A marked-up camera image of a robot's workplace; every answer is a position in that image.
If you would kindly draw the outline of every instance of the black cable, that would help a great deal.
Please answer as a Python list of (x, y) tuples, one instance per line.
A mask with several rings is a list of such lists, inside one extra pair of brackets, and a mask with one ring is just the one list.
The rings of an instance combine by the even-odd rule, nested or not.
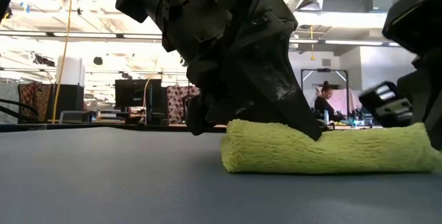
[[(35, 110), (31, 106), (28, 106), (27, 104), (22, 104), (20, 102), (15, 102), (15, 101), (12, 101), (12, 100), (3, 100), (3, 99), (0, 99), (0, 102), (6, 103), (6, 104), (14, 104), (14, 105), (17, 105), (17, 106), (22, 106), (22, 107), (24, 107), (26, 109), (29, 109), (35, 115), (38, 116), (37, 110)], [(32, 122), (38, 122), (39, 121), (38, 118), (31, 118), (31, 117), (28, 117), (28, 116), (24, 116), (24, 115), (22, 115), (20, 113), (16, 113), (16, 112), (14, 112), (14, 111), (12, 111), (10, 109), (7, 109), (4, 106), (0, 106), (0, 112), (4, 112), (4, 113), (6, 113), (8, 115), (11, 115), (12, 117), (16, 117), (19, 120), (24, 120), (24, 121), (29, 121), (29, 122), (31, 122), (31, 121)]]
[(27, 108), (30, 111), (32, 111), (35, 115), (39, 114), (37, 110), (35, 110), (31, 106), (28, 106), (27, 104), (23, 104), (23, 103), (20, 103), (20, 102), (15, 102), (15, 101), (12, 101), (12, 100), (3, 100), (3, 99), (0, 99), (0, 102), (6, 103), (6, 104), (15, 104), (17, 106), (22, 106), (22, 107)]
[(12, 117), (16, 117), (19, 120), (24, 120), (24, 121), (29, 121), (29, 122), (38, 122), (37, 118), (31, 118), (31, 117), (28, 117), (28, 116), (24, 116), (24, 115), (22, 115), (20, 113), (14, 112), (13, 110), (7, 109), (4, 106), (0, 106), (0, 112), (4, 112), (4, 113), (6, 113), (8, 115), (11, 115)]

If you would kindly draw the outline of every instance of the yellow cable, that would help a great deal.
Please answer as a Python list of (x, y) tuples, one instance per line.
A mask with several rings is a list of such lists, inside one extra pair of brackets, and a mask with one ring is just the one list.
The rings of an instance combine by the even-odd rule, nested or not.
[(152, 78), (152, 76), (153, 76), (153, 74), (155, 72), (155, 69), (157, 67), (157, 62), (158, 62), (158, 56), (157, 56), (157, 59), (155, 60), (155, 63), (153, 65), (153, 71), (149, 75), (149, 78), (147, 79), (146, 85), (144, 85), (144, 94), (143, 94), (144, 116), (142, 116), (142, 117), (144, 117), (144, 124), (146, 124), (146, 121), (147, 121), (147, 119), (146, 119), (146, 116), (147, 116), (147, 108), (146, 108), (146, 93), (147, 92), (146, 92), (146, 90), (147, 90), (147, 86), (149, 85), (149, 82), (150, 82), (150, 80), (151, 80), (151, 78)]
[[(313, 26), (310, 26), (310, 38), (313, 39)], [(310, 60), (314, 61), (315, 60), (315, 56), (314, 56), (314, 45), (311, 44), (311, 58)]]
[(57, 90), (55, 91), (54, 106), (52, 108), (52, 123), (53, 124), (55, 124), (55, 117), (57, 116), (57, 103), (58, 103), (58, 97), (59, 97), (59, 93), (60, 93), (61, 76), (63, 75), (64, 61), (66, 59), (66, 51), (68, 50), (69, 33), (70, 33), (70, 14), (71, 13), (72, 13), (72, 0), (69, 0), (68, 29), (67, 29), (67, 33), (66, 33), (66, 40), (64, 43), (63, 57), (61, 59), (61, 68), (60, 68), (60, 75), (58, 77)]

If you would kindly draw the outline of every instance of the gray table surface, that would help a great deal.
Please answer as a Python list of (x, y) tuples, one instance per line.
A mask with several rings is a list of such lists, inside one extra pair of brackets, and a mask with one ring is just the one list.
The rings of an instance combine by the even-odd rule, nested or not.
[(441, 223), (442, 175), (229, 174), (222, 134), (0, 133), (0, 223)]

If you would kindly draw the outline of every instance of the yellow-green cloth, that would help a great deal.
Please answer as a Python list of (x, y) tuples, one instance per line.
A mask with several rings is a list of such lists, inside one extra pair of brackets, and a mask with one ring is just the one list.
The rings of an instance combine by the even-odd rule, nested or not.
[(324, 132), (318, 141), (283, 124), (233, 120), (221, 142), (227, 171), (332, 174), (430, 172), (442, 154), (423, 124), (389, 129)]

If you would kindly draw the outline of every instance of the white wall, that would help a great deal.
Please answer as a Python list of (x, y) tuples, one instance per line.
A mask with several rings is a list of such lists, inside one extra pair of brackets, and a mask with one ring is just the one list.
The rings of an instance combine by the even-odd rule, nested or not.
[[(314, 53), (315, 60), (311, 60), (311, 52), (306, 52), (303, 54), (299, 54), (297, 52), (289, 52), (289, 60), (291, 67), (294, 70), (296, 80), (298, 80), (299, 85), (301, 84), (301, 69), (311, 68), (323, 68), (323, 59), (330, 59), (331, 66), (328, 68), (331, 69), (339, 69), (339, 57), (334, 56), (333, 52), (315, 52)], [(314, 103), (314, 99), (316, 98), (315, 94), (315, 85), (314, 84), (322, 84), (327, 80), (330, 84), (339, 84), (345, 87), (344, 81), (335, 73), (317, 73), (313, 72), (305, 81), (304, 81), (304, 96), (307, 99), (307, 102), (312, 105)]]
[(413, 72), (411, 64), (416, 57), (403, 48), (360, 47), (362, 89), (383, 81), (397, 83), (398, 78)]
[(344, 55), (341, 55), (339, 64), (341, 69), (348, 70), (350, 89), (353, 91), (361, 91), (361, 47), (353, 48)]

